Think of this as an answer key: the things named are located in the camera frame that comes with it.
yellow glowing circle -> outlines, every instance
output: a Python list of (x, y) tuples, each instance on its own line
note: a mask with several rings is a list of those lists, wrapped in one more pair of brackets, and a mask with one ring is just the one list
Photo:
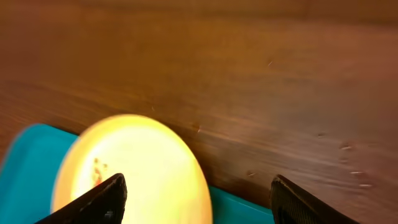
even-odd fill
[(119, 115), (86, 130), (65, 156), (53, 212), (115, 173), (127, 184), (122, 223), (212, 223), (206, 180), (188, 146), (144, 116)]

teal tray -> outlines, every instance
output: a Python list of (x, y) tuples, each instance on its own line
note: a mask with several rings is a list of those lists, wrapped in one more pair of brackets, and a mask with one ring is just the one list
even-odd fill
[[(0, 173), (0, 223), (34, 223), (50, 215), (53, 185), (74, 134), (45, 124), (25, 129), (9, 148)], [(214, 224), (271, 224), (272, 212), (210, 187)]]

brown wooden surface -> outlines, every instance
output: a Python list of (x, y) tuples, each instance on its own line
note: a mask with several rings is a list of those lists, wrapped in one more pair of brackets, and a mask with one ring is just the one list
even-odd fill
[(89, 1), (1, 3), (0, 157), (32, 123), (143, 114), (228, 192), (269, 206), (282, 174), (357, 221), (398, 222), (393, 2)]

black object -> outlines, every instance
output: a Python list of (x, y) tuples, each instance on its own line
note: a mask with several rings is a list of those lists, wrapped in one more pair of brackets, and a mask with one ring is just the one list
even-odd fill
[(358, 223), (282, 175), (272, 181), (271, 209), (275, 224)]
[(127, 199), (123, 174), (115, 174), (36, 224), (120, 224)]

wooden table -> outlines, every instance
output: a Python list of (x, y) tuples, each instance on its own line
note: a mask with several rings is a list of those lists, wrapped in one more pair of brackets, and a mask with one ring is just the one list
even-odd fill
[(282, 174), (359, 222), (397, 223), (396, 7), (212, 2), (1, 3), (0, 157), (32, 123), (81, 133), (143, 114), (228, 192), (269, 206)]

